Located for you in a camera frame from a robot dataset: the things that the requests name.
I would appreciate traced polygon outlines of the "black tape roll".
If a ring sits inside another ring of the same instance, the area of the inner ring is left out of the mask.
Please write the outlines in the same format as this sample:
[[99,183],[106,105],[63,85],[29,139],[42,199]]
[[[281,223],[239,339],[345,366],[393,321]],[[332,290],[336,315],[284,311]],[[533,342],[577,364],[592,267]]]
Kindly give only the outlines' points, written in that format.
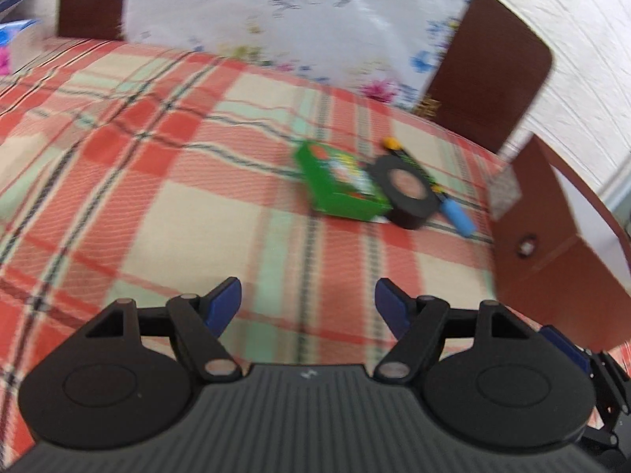
[[377,157],[367,172],[388,200],[384,217],[403,229],[420,229],[440,209],[437,195],[420,171],[392,155]]

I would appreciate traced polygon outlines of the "green card box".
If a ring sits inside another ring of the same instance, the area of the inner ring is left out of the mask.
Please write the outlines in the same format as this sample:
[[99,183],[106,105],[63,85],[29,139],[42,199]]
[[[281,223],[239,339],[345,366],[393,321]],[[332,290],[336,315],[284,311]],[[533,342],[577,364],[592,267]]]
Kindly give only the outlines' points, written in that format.
[[356,156],[328,144],[302,141],[294,159],[314,210],[358,221],[385,217],[392,209],[383,190]]

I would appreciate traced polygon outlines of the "brown cardboard box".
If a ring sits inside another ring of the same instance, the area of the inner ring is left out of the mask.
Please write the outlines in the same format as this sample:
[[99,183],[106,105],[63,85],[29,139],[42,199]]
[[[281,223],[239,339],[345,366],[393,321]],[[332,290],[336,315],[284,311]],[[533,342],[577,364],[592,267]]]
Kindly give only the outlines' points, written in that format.
[[487,184],[500,302],[577,345],[630,338],[630,244],[611,211],[542,139]]

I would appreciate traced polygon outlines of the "black flash color marker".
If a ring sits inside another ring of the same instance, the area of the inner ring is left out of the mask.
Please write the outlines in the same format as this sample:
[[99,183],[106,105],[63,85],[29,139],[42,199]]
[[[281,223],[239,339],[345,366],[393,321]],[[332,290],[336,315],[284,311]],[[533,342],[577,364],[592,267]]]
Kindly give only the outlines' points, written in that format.
[[477,231],[476,225],[462,206],[451,197],[437,180],[402,146],[394,137],[386,137],[382,140],[382,146],[389,154],[415,167],[421,177],[429,183],[429,186],[440,203],[441,214],[451,223],[458,234],[464,238],[472,237]]

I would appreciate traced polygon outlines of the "dark brown wooden headboard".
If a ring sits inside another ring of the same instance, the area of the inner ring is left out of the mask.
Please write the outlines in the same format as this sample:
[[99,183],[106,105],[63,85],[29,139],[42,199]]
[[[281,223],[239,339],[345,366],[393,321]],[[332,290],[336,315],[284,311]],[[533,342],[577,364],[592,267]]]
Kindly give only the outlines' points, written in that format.
[[497,153],[553,66],[543,39],[499,0],[472,0],[414,113]]

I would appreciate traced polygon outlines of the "floral plastic bag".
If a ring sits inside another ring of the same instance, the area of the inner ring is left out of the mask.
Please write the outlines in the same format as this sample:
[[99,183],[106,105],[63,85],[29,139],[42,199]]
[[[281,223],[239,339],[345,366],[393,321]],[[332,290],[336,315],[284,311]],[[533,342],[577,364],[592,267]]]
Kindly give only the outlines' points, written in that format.
[[131,42],[219,54],[410,110],[472,0],[124,0]]

